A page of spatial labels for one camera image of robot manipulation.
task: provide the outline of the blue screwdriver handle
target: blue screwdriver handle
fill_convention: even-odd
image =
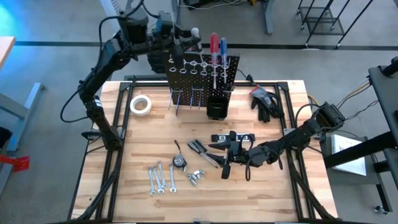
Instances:
[[[220,51],[221,51],[221,58],[223,59],[224,65],[226,65],[226,55],[228,53],[228,49],[227,49],[226,45],[227,45],[226,38],[225,37],[221,38]]]

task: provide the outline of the tape measure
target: tape measure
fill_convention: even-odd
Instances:
[[[178,145],[177,140],[174,140],[174,143],[177,145],[178,150],[180,151],[180,154],[174,156],[173,158],[173,165],[177,168],[182,168],[182,172],[185,172],[187,170],[187,162],[185,161],[184,157],[181,154],[181,148]]]

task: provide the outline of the butcher block tabletop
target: butcher block tabletop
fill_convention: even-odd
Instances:
[[[308,103],[304,82],[283,82],[289,84],[292,105],[297,112]],[[108,121],[113,120],[119,85],[120,82],[106,82],[102,88],[101,101]],[[187,146],[187,141],[199,139],[209,153],[225,155],[223,151],[207,147],[212,143],[212,134],[228,134],[229,131],[253,133],[256,135],[254,145],[281,138],[279,119],[272,118],[269,123],[260,122],[257,108],[251,109],[252,97],[249,92],[252,88],[236,87],[231,95],[227,118],[213,121],[207,118],[206,108],[198,110],[197,107],[180,106],[176,116],[174,105],[168,109],[168,87],[134,87],[133,97],[148,96],[152,109],[145,116],[129,115],[113,222],[192,222],[194,218],[208,222],[297,221],[286,153],[281,155],[283,170],[279,169],[278,162],[271,165],[264,163],[261,167],[251,168],[251,181],[246,182],[245,166],[232,163],[229,179],[221,179],[221,169],[213,167]],[[273,88],[265,89],[274,92]],[[290,128],[283,91],[281,95],[286,123]],[[124,96],[119,124],[123,120],[126,98]],[[298,117],[298,125],[309,119],[311,114],[309,107],[304,108]],[[172,194],[166,189],[164,195],[150,196],[147,168],[156,166],[157,161],[162,161],[163,173],[170,187],[169,164],[178,154],[174,140],[180,144],[181,152],[188,162],[187,173],[201,169],[205,175],[193,186],[187,173],[174,168],[177,192]],[[87,147],[87,151],[102,144],[101,140],[96,141]],[[316,140],[312,140],[310,145],[320,148]],[[249,143],[244,143],[244,147],[247,149]],[[304,150],[303,158],[311,191],[328,212],[337,217],[322,155],[313,150]],[[86,155],[76,197],[72,202],[71,218],[81,215],[99,192],[105,159],[104,148]],[[109,196],[110,190],[105,197],[104,217],[108,212]],[[301,189],[300,198],[304,217],[308,217]]]

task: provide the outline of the red object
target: red object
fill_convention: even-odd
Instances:
[[[29,156],[15,159],[4,155],[0,155],[0,162],[13,165],[14,172],[19,172],[29,169],[29,160],[30,160]]]
[[[218,63],[218,35],[216,33],[212,33],[210,36],[210,52],[211,52],[211,62],[213,64]]]
[[[216,33],[212,33],[210,36],[210,52],[218,53],[218,35]]]

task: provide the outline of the tool holder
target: tool holder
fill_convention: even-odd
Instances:
[[[211,64],[210,54],[185,52],[184,59],[183,67],[176,68],[171,56],[163,55],[170,87],[169,104],[173,102],[177,105],[177,110],[181,105],[190,108],[194,106],[199,110],[201,107],[207,107],[209,96],[226,98],[229,102],[240,56],[227,56],[227,65],[221,64],[220,55],[216,65]],[[216,77],[216,89],[213,88],[214,77]]]

